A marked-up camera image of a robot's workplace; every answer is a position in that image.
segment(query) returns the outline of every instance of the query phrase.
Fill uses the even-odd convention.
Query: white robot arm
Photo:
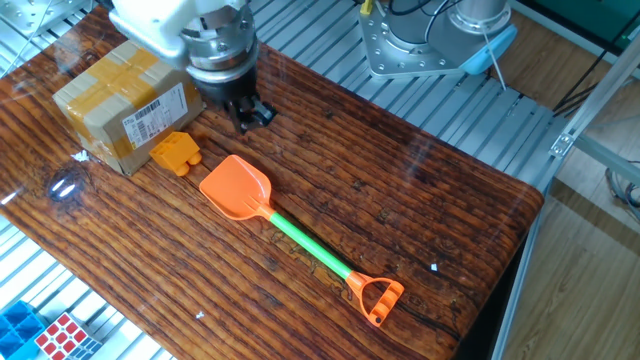
[[[165,63],[186,70],[236,130],[276,114],[256,90],[258,39],[247,0],[113,0],[116,28]]]
[[[178,69],[188,64],[188,50],[180,36],[201,16],[230,6],[240,11],[246,0],[113,0],[109,17],[120,32]]]

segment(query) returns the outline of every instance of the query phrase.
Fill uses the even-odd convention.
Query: orange block
[[[189,172],[189,165],[202,161],[200,148],[187,133],[174,131],[149,152],[158,165],[178,176]]]

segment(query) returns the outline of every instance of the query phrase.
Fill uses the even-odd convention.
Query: glossy tabletop
[[[0,80],[3,215],[180,359],[453,356],[540,211],[535,189],[266,46],[268,128],[240,136],[206,110],[185,130],[204,158],[184,178],[79,161],[51,96],[124,41],[98,8]],[[273,225],[228,220],[201,195],[229,154],[346,264],[405,286],[380,329]]]

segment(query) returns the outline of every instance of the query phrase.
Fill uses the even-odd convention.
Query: cardboard box
[[[131,41],[120,45],[53,95],[82,146],[131,175],[149,151],[204,109],[186,72]]]

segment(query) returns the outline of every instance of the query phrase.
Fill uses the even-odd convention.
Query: barcode
[[[144,109],[138,111],[138,113],[136,113],[136,120],[140,120],[143,116],[145,116],[148,113],[152,112],[158,106],[160,106],[160,99],[156,99],[156,101],[154,101],[151,104],[147,105],[147,107],[145,107]]]
[[[142,138],[142,141],[147,141],[147,138],[149,137],[149,135],[147,134],[147,127],[144,125],[144,121],[140,121],[138,123],[138,131],[140,132],[140,137]]]

